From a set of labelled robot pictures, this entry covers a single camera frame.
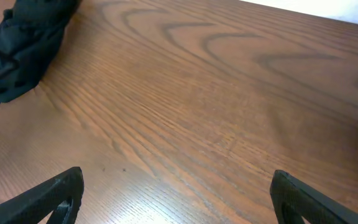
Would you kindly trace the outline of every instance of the dark cloth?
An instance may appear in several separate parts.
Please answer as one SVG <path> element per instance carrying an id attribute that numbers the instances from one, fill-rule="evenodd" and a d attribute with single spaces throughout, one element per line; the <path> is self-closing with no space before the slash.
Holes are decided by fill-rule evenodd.
<path id="1" fill-rule="evenodd" d="M 0 103 L 38 85 L 63 40 L 80 0 L 17 0 L 0 23 L 0 51 L 19 61 L 19 68 L 0 80 Z M 0 70 L 8 66 L 0 61 Z"/>

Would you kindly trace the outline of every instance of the wooden tabletop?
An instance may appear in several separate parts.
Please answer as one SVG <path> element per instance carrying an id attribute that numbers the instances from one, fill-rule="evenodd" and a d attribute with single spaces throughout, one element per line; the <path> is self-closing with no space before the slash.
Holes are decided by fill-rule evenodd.
<path id="1" fill-rule="evenodd" d="M 358 25 L 84 1 L 41 84 L 0 107 L 0 203 L 72 166 L 77 223 L 276 223 L 276 169 L 358 212 Z"/>

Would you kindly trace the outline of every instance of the crumpled cloth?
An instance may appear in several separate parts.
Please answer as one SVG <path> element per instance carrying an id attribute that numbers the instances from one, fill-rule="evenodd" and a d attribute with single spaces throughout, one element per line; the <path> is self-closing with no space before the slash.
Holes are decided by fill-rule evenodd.
<path id="1" fill-rule="evenodd" d="M 19 68 L 0 80 L 0 103 L 36 87 L 56 56 L 80 0 L 17 0 L 0 23 L 0 51 Z M 8 66 L 0 61 L 0 69 Z"/>

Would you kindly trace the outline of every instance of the wood surface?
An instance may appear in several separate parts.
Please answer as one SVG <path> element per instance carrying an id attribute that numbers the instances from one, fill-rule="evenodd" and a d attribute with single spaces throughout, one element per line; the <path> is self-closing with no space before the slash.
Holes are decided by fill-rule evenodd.
<path id="1" fill-rule="evenodd" d="M 71 166 L 77 223 L 276 223 L 276 169 L 358 212 L 358 25 L 85 0 L 41 84 L 0 107 L 0 203 Z"/>

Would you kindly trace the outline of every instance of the wooden table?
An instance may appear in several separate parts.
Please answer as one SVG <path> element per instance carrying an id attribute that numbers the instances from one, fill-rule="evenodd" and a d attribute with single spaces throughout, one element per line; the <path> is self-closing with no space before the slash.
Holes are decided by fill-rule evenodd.
<path id="1" fill-rule="evenodd" d="M 84 1 L 43 82 L 0 107 L 0 203 L 72 166 L 78 223 L 276 223 L 276 169 L 358 212 L 358 25 Z"/>

